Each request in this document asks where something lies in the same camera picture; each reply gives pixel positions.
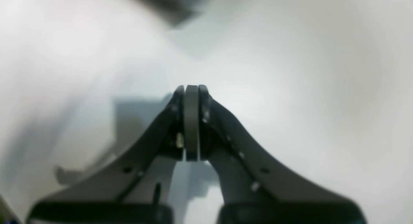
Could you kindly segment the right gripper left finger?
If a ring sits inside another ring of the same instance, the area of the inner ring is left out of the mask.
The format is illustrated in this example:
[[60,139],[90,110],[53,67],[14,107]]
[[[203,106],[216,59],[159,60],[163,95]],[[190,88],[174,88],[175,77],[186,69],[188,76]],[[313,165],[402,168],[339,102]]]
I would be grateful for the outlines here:
[[140,139],[98,172],[37,202],[27,224],[172,224],[178,161],[193,160],[193,86],[179,86]]

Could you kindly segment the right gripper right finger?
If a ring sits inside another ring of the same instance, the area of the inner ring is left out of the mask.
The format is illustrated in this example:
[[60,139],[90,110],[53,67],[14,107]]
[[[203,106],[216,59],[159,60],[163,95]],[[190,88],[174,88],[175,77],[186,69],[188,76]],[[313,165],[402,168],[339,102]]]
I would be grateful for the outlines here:
[[272,157],[240,121],[192,86],[192,160],[218,174],[219,224],[366,224],[351,199],[300,176]]

